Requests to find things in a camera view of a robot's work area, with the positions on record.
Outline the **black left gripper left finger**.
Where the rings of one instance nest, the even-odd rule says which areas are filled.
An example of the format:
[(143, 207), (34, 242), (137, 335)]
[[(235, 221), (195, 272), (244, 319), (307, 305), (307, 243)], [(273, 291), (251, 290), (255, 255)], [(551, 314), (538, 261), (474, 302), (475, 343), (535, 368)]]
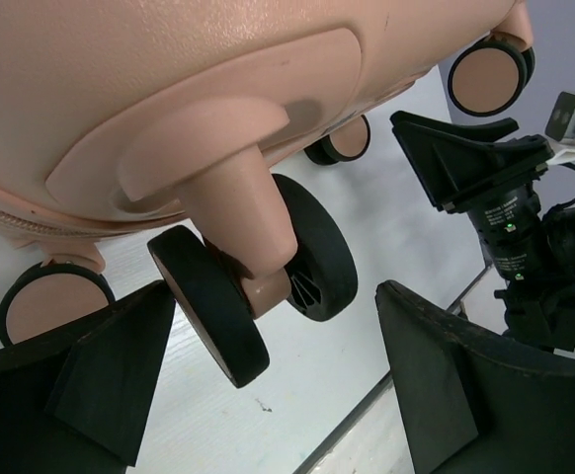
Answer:
[(0, 349), (0, 473), (124, 473), (135, 465), (175, 301), (154, 281)]

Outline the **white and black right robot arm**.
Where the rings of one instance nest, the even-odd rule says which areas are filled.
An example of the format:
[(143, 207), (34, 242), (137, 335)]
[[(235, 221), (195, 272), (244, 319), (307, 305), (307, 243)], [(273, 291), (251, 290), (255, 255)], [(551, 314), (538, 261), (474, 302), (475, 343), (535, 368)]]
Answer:
[(513, 137), (512, 118), (458, 125), (394, 113), (392, 132), (431, 205), (464, 214), (507, 286), (508, 335), (547, 351), (575, 351), (575, 202), (541, 210), (534, 181), (553, 152), (539, 134)]

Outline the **pink hard-shell suitcase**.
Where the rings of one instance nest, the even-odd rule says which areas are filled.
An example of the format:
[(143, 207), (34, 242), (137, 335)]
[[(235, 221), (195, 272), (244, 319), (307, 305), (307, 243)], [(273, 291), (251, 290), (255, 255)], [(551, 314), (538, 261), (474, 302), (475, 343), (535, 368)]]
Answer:
[(0, 234), (43, 261), (0, 305), (13, 346), (110, 304), (97, 243), (149, 251), (237, 387), (269, 364), (255, 321), (326, 321), (355, 298), (351, 251), (272, 167), (361, 157), (367, 111), (479, 40), (455, 73), (473, 114), (526, 83), (523, 1), (0, 1)]

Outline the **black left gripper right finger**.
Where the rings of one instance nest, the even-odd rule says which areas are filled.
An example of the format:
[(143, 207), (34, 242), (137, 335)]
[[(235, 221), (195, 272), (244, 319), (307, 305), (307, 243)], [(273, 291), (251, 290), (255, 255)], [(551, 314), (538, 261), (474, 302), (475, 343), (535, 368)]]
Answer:
[(418, 473), (575, 473), (575, 359), (388, 280), (375, 304)]

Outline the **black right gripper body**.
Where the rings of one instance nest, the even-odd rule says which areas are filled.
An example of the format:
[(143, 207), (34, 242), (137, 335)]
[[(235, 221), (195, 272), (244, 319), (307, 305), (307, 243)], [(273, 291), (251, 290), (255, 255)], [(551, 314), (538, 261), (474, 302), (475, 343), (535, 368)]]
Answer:
[(466, 213), (538, 178), (553, 157), (541, 135), (508, 139), (519, 129), (512, 118), (458, 125), (396, 112), (392, 132), (431, 205)]

